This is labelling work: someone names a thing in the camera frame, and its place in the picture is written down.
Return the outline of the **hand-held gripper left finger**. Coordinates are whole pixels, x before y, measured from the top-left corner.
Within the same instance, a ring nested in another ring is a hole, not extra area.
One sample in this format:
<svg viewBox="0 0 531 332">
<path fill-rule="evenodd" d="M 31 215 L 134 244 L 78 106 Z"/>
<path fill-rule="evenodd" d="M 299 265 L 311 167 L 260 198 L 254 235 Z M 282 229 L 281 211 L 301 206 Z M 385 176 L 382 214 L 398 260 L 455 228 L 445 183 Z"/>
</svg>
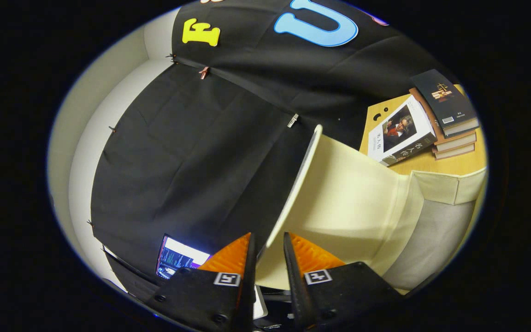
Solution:
<svg viewBox="0 0 531 332">
<path fill-rule="evenodd" d="M 247 233 L 204 265 L 178 269 L 150 297 L 148 307 L 192 332 L 251 332 L 256 261 L 256 241 Z"/>
</svg>

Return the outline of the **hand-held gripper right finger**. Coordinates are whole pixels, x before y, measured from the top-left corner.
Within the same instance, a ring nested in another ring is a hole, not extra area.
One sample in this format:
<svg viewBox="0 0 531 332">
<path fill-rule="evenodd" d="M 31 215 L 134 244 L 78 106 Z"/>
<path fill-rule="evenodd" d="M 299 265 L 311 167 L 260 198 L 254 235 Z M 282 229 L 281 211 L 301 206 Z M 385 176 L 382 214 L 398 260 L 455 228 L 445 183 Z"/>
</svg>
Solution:
<svg viewBox="0 0 531 332">
<path fill-rule="evenodd" d="M 299 235 L 286 232 L 283 250 L 300 332 L 364 332 L 369 317 L 404 300 L 366 263 L 345 263 Z"/>
</svg>

